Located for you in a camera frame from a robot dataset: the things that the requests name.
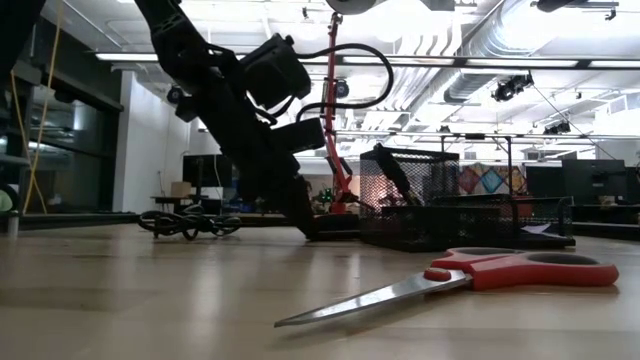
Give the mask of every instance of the yellow cable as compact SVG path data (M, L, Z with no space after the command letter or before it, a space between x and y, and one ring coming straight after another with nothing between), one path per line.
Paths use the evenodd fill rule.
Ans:
M53 71L56 68L56 55L58 53L58 43L60 40L60 30L62 27L62 18L64 14L64 1L58 0L58 15L56 20L56 37L53 41L53 52L51 54L51 65L49 66L49 80L47 81L47 94L51 91L51 84L53 83ZM36 147L36 154L33 160L33 169L31 170L31 179L29 180L29 190L27 191L27 199L24 203L23 214L27 213L27 205L31 201L31 192L33 191L33 184L36 180L36 169L38 168L38 160L40 160L40 143L42 142L42 134L44 132L44 122L47 119L47 110L49 107L49 97L45 96L44 105L42 108L42 120L40 121L40 129L38 131L38 144Z
M29 154L29 139L24 131L24 124L22 123L22 110L20 110L20 99L18 99L18 87L16 86L16 75L11 70L11 90L13 91L13 101L16 106L16 114L18 115L18 124L20 124L20 135L22 135L22 144L24 145L24 151L27 154L27 161L29 161L29 170L33 173L33 164L31 163L31 154ZM44 197L42 196L42 192L40 191L40 187L38 186L38 181L34 180L33 185L38 192L38 197L40 197L40 204L42 204L42 209L44 210L44 214L47 215L47 205L44 201Z

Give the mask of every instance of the scissors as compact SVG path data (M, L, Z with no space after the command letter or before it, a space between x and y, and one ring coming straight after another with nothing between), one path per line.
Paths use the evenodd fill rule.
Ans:
M565 253L532 253L500 248L449 249L431 267L398 283L275 323L303 325L335 318L410 296L470 286L483 291L517 285L609 286L618 279L613 264Z

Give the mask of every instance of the cardboard box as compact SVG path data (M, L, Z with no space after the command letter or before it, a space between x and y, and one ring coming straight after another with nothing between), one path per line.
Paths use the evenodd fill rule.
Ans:
M190 194L191 194L190 182L172 182L171 183L171 197L188 198Z

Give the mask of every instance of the scissor blade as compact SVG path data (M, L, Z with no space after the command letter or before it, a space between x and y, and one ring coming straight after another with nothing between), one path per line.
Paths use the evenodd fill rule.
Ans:
M467 276L460 270L451 270L450 272L451 279L449 281L431 281L425 279L423 273L414 274L406 280L402 280L393 285L372 290L331 305L280 320L275 323L274 327L303 325L326 320L374 306L388 304L410 296L451 289L462 286L469 281Z

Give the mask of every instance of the red scissors handle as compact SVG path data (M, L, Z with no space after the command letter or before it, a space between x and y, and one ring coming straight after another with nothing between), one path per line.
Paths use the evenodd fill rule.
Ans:
M615 265L586 256L490 248L480 254L482 250L451 249L450 256L435 260L432 266L464 271L473 277L474 290L516 285L609 286L618 279Z

